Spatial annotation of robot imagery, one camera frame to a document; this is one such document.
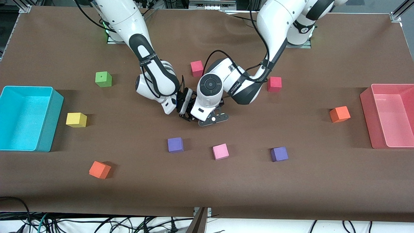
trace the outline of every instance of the yellow cube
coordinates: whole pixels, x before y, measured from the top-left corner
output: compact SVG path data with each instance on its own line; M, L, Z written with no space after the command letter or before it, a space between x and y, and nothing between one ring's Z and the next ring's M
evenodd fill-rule
M66 124L73 128L86 127L87 116L80 113L68 113L66 118Z

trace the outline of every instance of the pink bin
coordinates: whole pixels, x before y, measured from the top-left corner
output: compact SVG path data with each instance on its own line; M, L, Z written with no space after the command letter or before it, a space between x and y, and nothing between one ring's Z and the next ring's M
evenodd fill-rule
M374 149L414 149L414 84L372 84L360 97Z

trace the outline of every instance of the light pink cube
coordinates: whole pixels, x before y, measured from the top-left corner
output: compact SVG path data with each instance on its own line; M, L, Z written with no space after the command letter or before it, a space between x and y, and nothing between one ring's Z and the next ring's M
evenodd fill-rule
M229 156L229 152L227 150L226 144L213 146L213 153L214 153L214 159L215 160L219 160L219 159L222 159L222 158L227 158Z
M268 92L279 92L282 88L282 78L281 77L270 77L267 82L267 91Z
M193 72L193 77L200 78L203 75L203 62L193 61L191 63L191 71Z

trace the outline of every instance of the blue bin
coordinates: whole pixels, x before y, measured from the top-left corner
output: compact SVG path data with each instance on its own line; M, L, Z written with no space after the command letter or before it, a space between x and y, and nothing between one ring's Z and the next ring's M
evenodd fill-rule
M63 96L52 87L5 86L0 96L0 150L49 152Z

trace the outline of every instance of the block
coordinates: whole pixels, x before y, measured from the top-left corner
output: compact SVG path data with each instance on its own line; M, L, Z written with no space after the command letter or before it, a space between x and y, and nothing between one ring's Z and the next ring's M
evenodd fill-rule
M227 150L226 144L213 146L213 153L214 153L215 160L227 158L229 156L229 151Z
M182 138L169 138L168 139L168 151L170 153L178 153L184 151Z
M270 151L270 153L272 155L272 161L273 162L283 161L283 160L287 160L289 158L289 156L287 155L286 147L284 147L284 146L273 148Z
M270 77L267 82L267 91L268 92L279 92L282 88L282 78L281 77Z
M112 76L106 71L97 72L95 82L100 87L112 87Z
M329 112L329 115L331 115L333 123L346 121L351 118L351 115L349 114L348 108L346 106L332 109Z
M99 179L106 179L109 170L111 170L111 166L106 165L105 163L95 161L92 164L91 169L89 169L89 175L92 175Z
M86 127L87 116L80 113L68 113L66 117L66 124L73 128L83 128Z
M203 62L193 61L191 63L191 71L193 72L193 77L200 78L203 75Z

